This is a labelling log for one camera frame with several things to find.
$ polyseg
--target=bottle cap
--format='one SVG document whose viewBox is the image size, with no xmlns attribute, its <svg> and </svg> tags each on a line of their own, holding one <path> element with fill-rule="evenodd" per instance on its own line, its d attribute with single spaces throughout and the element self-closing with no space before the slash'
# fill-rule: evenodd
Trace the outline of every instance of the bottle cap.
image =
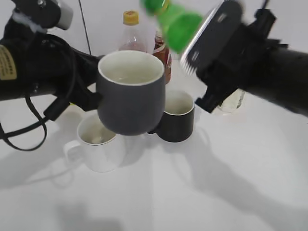
<svg viewBox="0 0 308 231">
<path fill-rule="evenodd" d="M 123 23 L 128 26 L 139 24 L 139 14 L 137 11 L 125 11 L 123 13 Z"/>
</svg>

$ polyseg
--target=black strap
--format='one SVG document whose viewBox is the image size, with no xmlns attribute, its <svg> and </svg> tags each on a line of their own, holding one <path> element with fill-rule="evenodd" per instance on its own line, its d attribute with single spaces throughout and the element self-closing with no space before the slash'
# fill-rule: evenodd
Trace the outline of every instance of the black strap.
<svg viewBox="0 0 308 231">
<path fill-rule="evenodd" d="M 0 137 L 3 139 L 3 141 L 4 141 L 7 145 L 9 145 L 10 147 L 12 147 L 12 148 L 14 148 L 14 149 L 17 149 L 17 150 L 19 150 L 19 151 L 31 152 L 31 151 L 34 151 L 34 150 L 40 148 L 40 147 L 43 145 L 43 143 L 45 142 L 46 138 L 47 138 L 47 127 L 46 127 L 46 124 L 45 124 L 46 121 L 47 121 L 47 119 L 43 119 L 43 118 L 40 116 L 40 114 L 38 113 L 38 111 L 35 109 L 35 107 L 34 107 L 32 101 L 31 101 L 31 99 L 30 99 L 30 94 L 27 93 L 26 96 L 25 96 L 25 99 L 26 99 L 26 103 L 27 103 L 27 105 L 28 105 L 30 111 L 31 111 L 31 112 L 35 115 L 35 117 L 38 119 L 38 122 L 35 123 L 35 124 L 33 124 L 33 125 L 31 125 L 31 126 L 29 126 L 29 127 L 27 127 L 27 128 L 24 128 L 23 130 L 24 130 L 25 133 L 26 133 L 26 132 L 28 132 L 28 131 L 31 131 L 31 130 L 35 129 L 36 126 L 37 126 L 36 128 L 42 126 L 43 129 L 44 129 L 44 133 L 45 133 L 44 139 L 42 140 L 42 142 L 41 142 L 38 146 L 36 146 L 36 147 L 34 147 L 34 148 L 31 148 L 31 149 L 22 149 L 22 148 L 18 148 L 18 147 L 16 147 L 14 144 L 12 144 L 12 143 L 9 141 L 9 139 L 8 139 L 8 138 L 9 138 L 9 136 L 8 136 L 9 133 L 8 133 L 8 134 L 5 134 L 5 132 L 4 132 L 4 130 L 3 130 L 3 127 L 2 127 L 2 125 L 1 125 L 1 123 L 0 123 Z"/>
</svg>

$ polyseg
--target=white mug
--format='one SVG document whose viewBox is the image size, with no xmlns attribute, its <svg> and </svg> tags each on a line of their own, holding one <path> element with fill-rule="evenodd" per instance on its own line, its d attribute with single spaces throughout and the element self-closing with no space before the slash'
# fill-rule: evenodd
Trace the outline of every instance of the white mug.
<svg viewBox="0 0 308 231">
<path fill-rule="evenodd" d="M 64 146 L 69 165 L 82 159 L 95 172 L 109 172 L 119 167 L 126 156 L 124 137 L 108 130 L 97 115 L 82 120 L 77 128 L 77 138 Z M 81 155 L 72 152 L 77 147 L 82 148 Z"/>
</svg>

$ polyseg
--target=mug rim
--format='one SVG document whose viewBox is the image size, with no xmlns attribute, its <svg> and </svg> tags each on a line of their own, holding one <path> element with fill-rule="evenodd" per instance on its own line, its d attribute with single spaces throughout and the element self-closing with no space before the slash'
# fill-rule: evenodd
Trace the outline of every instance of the mug rim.
<svg viewBox="0 0 308 231">
<path fill-rule="evenodd" d="M 120 82 L 116 82 L 108 77 L 106 77 L 102 70 L 100 69 L 100 66 L 101 64 L 103 63 L 103 61 L 107 58 L 109 58 L 110 56 L 113 56 L 113 55 L 117 55 L 119 53 L 139 53 L 139 54 L 142 54 L 142 55 L 145 55 L 145 56 L 148 56 L 148 57 L 151 57 L 153 58 L 153 60 L 156 60 L 158 61 L 157 63 L 160 64 L 161 66 L 161 74 L 158 75 L 158 77 L 156 77 L 155 79 L 151 80 L 151 81 L 148 81 L 148 82 L 145 82 L 145 83 L 120 83 Z M 154 82 L 156 82 L 157 80 L 159 80 L 160 78 L 162 78 L 164 76 L 164 73 L 165 73 L 165 67 L 164 67 L 164 64 L 157 58 L 155 57 L 154 55 L 152 54 L 149 54 L 149 53 L 145 53 L 145 52 L 142 52 L 142 51 L 131 51 L 131 50 L 128 50 L 128 51 L 114 51 L 112 53 L 109 53 L 107 55 L 105 55 L 103 58 L 101 58 L 101 60 L 99 61 L 98 65 L 97 65 L 97 69 L 101 75 L 101 77 L 103 77 L 104 79 L 106 79 L 107 81 L 109 82 L 112 82 L 112 83 L 115 83 L 115 84 L 118 84 L 118 85 L 123 85 L 123 86 L 130 86 L 130 87 L 139 87 L 139 86 L 146 86 L 146 85 L 149 85 L 149 84 L 152 84 Z"/>
<path fill-rule="evenodd" d="M 110 140 L 108 140 L 108 141 L 106 141 L 106 142 L 104 142 L 104 143 L 94 144 L 94 143 L 85 142 L 85 141 L 80 137 L 80 135 L 79 135 L 80 127 L 81 127 L 81 125 L 82 125 L 84 122 L 86 122 L 88 119 L 91 119 L 92 117 L 96 117 L 96 116 L 98 117 L 98 115 L 94 114 L 94 115 L 89 115 L 89 116 L 83 118 L 82 121 L 79 123 L 79 125 L 78 125 L 78 127 L 77 127 L 77 137 L 78 137 L 78 139 L 79 139 L 82 143 L 84 143 L 84 144 L 86 144 L 86 145 L 89 145 L 89 146 L 102 146 L 102 145 L 105 145 L 105 144 L 107 144 L 107 143 L 113 141 L 113 140 L 118 136 L 118 134 L 115 133 L 115 136 L 114 136 L 114 137 L 112 137 Z"/>
<path fill-rule="evenodd" d="M 177 92 L 177 93 L 184 93 L 186 96 L 189 96 L 189 98 L 192 100 L 192 108 L 188 112 L 185 112 L 183 114 L 178 114 L 178 115 L 166 112 L 165 110 L 164 110 L 164 113 L 166 113 L 166 114 L 168 114 L 170 116 L 184 116 L 184 115 L 187 115 L 187 114 L 191 113 L 194 110 L 194 108 L 196 106 L 196 103 L 195 103 L 195 101 L 193 100 L 193 98 L 192 98 L 192 96 L 190 94 L 188 94 L 187 92 L 185 92 L 183 90 L 169 90 L 169 91 L 167 91 L 167 94 L 171 93 L 171 92 L 173 92 L 173 93 L 175 93 L 175 92 Z"/>
</svg>

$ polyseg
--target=green plastic bottle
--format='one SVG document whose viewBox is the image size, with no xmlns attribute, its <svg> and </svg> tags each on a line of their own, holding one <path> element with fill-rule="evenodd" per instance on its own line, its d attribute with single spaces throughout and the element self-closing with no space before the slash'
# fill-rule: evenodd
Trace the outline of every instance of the green plastic bottle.
<svg viewBox="0 0 308 231">
<path fill-rule="evenodd" d="M 170 0 L 140 0 L 149 15 L 156 15 L 168 46 L 181 53 L 203 21 L 202 15 L 188 11 Z"/>
</svg>

